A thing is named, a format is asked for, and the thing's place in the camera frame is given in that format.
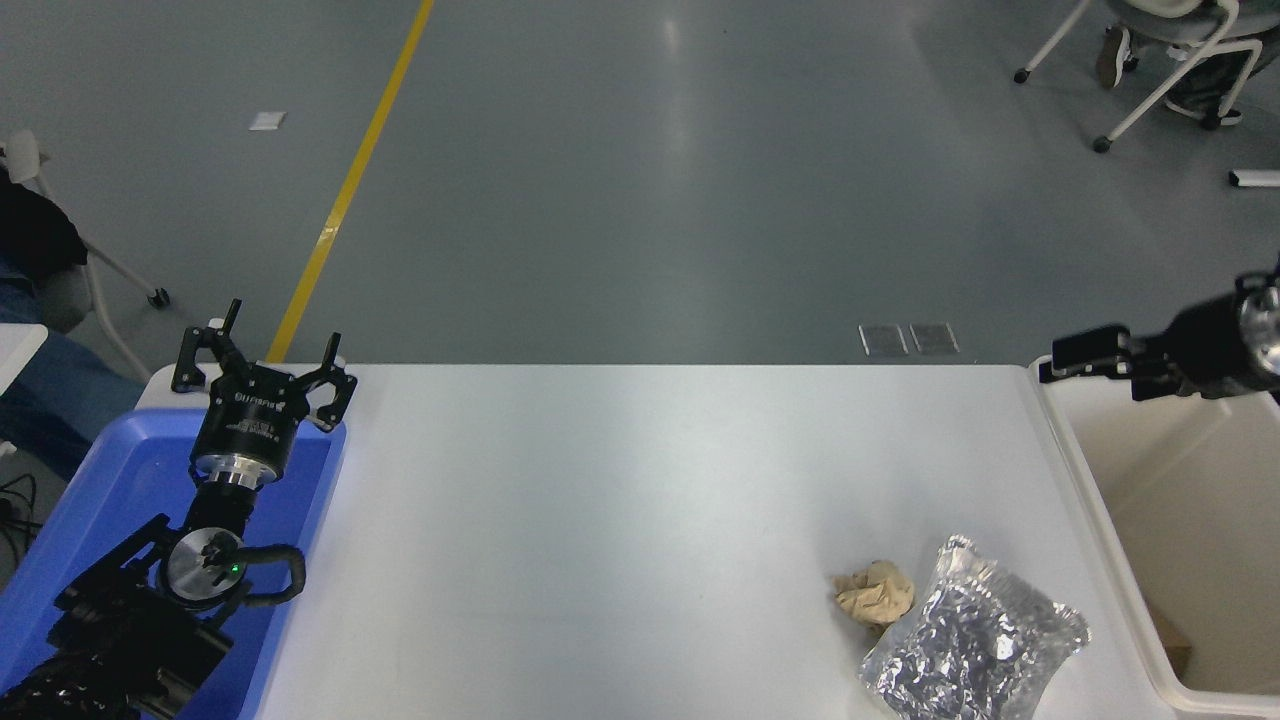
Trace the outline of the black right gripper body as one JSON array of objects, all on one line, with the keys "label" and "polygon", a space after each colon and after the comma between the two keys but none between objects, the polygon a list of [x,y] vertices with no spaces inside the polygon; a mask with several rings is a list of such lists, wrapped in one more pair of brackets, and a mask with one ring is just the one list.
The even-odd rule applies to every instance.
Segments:
[{"label": "black right gripper body", "polygon": [[1228,398],[1263,389],[1240,331],[1240,304],[1225,293],[1180,311],[1160,334],[1178,397]]}]

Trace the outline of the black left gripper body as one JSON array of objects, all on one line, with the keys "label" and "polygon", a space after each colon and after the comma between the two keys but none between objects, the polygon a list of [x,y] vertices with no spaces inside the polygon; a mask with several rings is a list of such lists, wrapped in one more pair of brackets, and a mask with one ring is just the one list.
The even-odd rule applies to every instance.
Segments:
[{"label": "black left gripper body", "polygon": [[282,479],[308,410],[297,377],[252,364],[224,372],[210,386],[210,405],[189,455],[195,477],[218,471]]}]

